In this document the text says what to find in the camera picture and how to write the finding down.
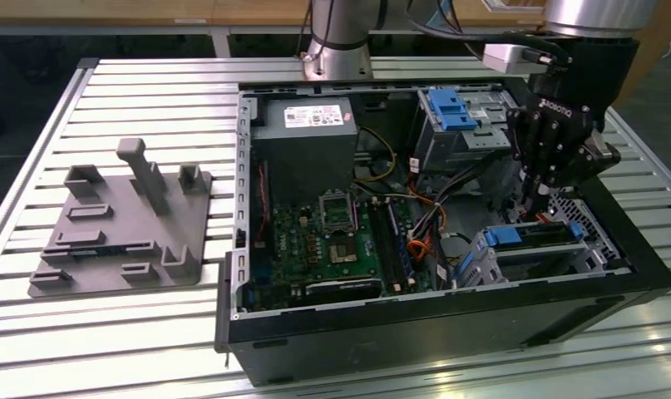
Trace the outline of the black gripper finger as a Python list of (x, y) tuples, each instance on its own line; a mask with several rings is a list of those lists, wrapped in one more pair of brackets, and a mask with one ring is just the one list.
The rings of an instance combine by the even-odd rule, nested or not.
[(550, 192), (577, 187), (621, 162), (618, 149), (601, 134), (590, 134), (577, 143), (555, 139), (550, 155)]
[(562, 184), (559, 155), (563, 150), (563, 114), (543, 107), (506, 111), (511, 154), (519, 163), (519, 206), (523, 217), (547, 208), (551, 193)]

